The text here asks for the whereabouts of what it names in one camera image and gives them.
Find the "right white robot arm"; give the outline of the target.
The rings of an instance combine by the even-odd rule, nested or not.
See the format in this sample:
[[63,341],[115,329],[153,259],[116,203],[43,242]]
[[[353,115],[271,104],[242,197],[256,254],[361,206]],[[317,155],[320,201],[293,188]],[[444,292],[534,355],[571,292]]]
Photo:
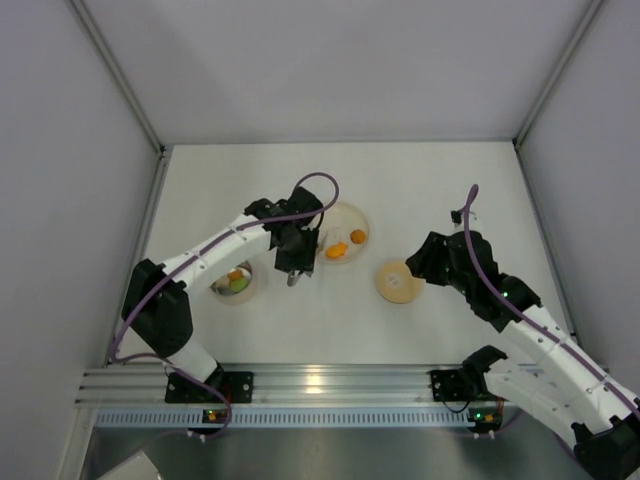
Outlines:
[[537,377],[485,346],[459,371],[471,398],[493,395],[516,404],[571,448],[594,479],[638,472],[638,394],[592,360],[526,283],[500,271],[479,232],[432,232],[406,265],[415,278],[457,290],[477,317],[544,373]]

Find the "green round cookie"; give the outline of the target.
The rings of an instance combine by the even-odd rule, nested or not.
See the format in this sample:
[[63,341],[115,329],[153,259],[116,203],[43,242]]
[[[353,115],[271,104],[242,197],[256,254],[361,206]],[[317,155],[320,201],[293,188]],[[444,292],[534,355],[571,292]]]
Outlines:
[[248,285],[249,285],[249,280],[247,278],[240,278],[238,280],[231,281],[229,283],[229,289],[234,294],[237,294],[237,293],[243,291]]

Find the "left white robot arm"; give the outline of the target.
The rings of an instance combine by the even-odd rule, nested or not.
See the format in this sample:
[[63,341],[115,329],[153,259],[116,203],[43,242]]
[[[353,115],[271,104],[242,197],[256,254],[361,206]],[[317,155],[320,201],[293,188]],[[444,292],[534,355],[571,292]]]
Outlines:
[[287,199],[252,202],[224,230],[171,259],[140,261],[129,281],[122,319],[162,360],[210,388],[223,368],[195,339],[191,301],[250,258],[276,251],[276,268],[311,275],[318,231],[308,225],[322,202],[302,187]]

